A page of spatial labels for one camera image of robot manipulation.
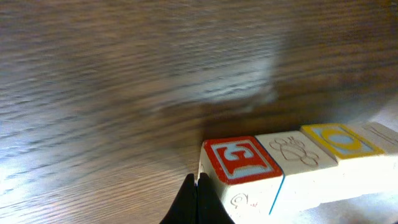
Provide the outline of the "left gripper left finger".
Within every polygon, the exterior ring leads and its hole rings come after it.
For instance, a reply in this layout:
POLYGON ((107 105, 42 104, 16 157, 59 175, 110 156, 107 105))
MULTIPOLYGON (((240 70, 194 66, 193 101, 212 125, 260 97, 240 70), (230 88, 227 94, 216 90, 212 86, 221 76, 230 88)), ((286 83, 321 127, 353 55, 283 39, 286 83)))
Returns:
POLYGON ((160 224, 196 224, 197 189, 194 174, 188 174, 160 224))

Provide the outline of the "yellow sided wooden block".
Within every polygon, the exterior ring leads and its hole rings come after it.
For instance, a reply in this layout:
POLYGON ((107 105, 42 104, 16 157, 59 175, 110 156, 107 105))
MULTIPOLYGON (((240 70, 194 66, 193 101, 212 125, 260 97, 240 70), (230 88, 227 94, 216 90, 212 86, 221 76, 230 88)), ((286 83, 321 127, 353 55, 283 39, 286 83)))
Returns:
POLYGON ((300 131, 338 164, 334 174, 326 175, 329 202, 369 192, 367 181, 380 171, 385 154, 380 147, 344 124, 303 125, 300 131))

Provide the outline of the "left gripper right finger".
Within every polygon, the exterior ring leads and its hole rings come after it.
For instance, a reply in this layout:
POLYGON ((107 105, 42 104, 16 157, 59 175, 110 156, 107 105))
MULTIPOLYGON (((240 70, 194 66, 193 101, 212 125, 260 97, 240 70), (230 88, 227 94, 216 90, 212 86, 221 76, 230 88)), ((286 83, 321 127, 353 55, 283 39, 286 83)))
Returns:
POLYGON ((197 223, 234 224, 221 203, 209 176, 202 172, 197 182, 197 223))

